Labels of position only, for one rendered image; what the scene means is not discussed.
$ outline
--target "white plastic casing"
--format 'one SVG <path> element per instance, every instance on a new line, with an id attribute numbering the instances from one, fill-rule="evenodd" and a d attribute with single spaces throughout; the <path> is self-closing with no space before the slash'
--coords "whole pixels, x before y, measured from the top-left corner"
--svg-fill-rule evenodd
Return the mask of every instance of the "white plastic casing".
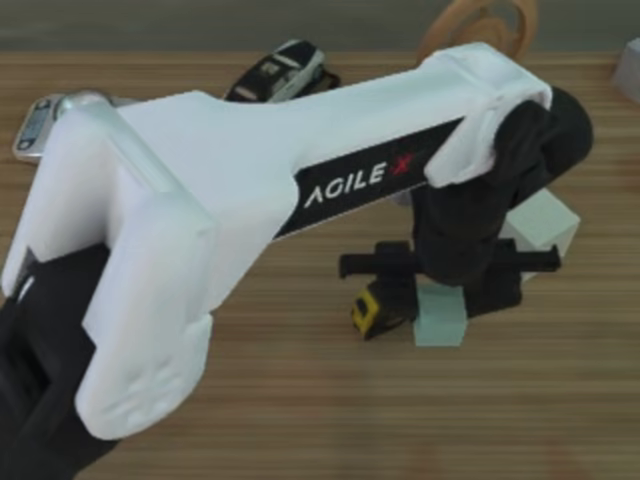
<path id="1" fill-rule="evenodd" d="M 492 167 L 504 116 L 551 88 L 484 44 L 414 70 L 291 102 L 241 105 L 202 92 L 115 109 L 94 104 L 54 125 L 2 276 L 28 251 L 47 261 L 105 241 L 112 253 L 84 319 L 96 345 L 76 396 L 109 440 L 169 415 L 202 376 L 209 314 L 298 201 L 301 168 L 465 117 L 425 175 L 436 186 Z"/>

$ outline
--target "silver device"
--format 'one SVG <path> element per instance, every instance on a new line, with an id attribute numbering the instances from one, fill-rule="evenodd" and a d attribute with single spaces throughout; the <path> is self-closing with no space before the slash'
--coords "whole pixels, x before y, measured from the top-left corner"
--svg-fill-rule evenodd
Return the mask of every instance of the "silver device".
<path id="1" fill-rule="evenodd" d="M 38 163 L 55 121 L 73 108 L 95 102 L 108 102 L 119 107 L 136 103 L 136 100 L 112 97 L 93 89 L 47 95 L 31 105 L 13 143 L 14 156 L 18 160 Z"/>

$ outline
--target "wooden table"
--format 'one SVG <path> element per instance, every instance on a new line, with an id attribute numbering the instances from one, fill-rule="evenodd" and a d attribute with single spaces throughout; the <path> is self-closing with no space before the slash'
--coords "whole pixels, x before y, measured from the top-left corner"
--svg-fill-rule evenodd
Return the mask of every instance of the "wooden table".
<path id="1" fill-rule="evenodd" d="M 133 98 L 221 94 L 258 55 L 1 55 L 0 253 L 34 169 L 10 144 L 38 96 L 93 86 Z M 411 55 L 331 55 L 346 82 Z M 597 145 L 552 190 L 583 219 L 567 263 L 524 305 L 478 319 L 460 349 L 408 328 L 358 340 L 365 279 L 336 260 L 405 238 L 380 203 L 273 244 L 216 314 L 209 368 L 173 416 L 82 479 L 618 480 L 640 475 L 640 107 L 608 85 L 615 56 L 531 56 L 590 110 Z"/>

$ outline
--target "toy car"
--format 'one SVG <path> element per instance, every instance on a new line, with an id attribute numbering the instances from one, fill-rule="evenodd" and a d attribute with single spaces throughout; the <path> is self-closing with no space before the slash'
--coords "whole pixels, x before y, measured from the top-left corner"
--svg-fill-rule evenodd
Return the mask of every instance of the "toy car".
<path id="1" fill-rule="evenodd" d="M 337 76 L 324 68 L 324 53 L 306 40 L 289 40 L 251 67 L 225 93 L 223 99 L 244 103 L 275 103 L 302 96 L 325 77 L 331 88 Z"/>
<path id="2" fill-rule="evenodd" d="M 76 90 L 67 94 L 54 93 L 40 98 L 29 109 L 13 143 L 18 160 L 38 163 L 55 121 L 71 108 L 106 101 L 114 106 L 134 103 L 134 100 L 110 97 L 98 90 Z"/>

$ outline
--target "yellow and black object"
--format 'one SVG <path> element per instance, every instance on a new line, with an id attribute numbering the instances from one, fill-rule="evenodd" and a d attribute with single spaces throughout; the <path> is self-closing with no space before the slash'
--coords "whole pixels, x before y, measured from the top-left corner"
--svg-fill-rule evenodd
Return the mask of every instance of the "yellow and black object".
<path id="1" fill-rule="evenodd" d="M 340 276 L 374 274 L 356 297 L 351 318 L 365 340 L 392 330 L 418 315 L 415 275 L 418 264 L 408 242 L 380 242 L 374 254 L 340 258 Z"/>

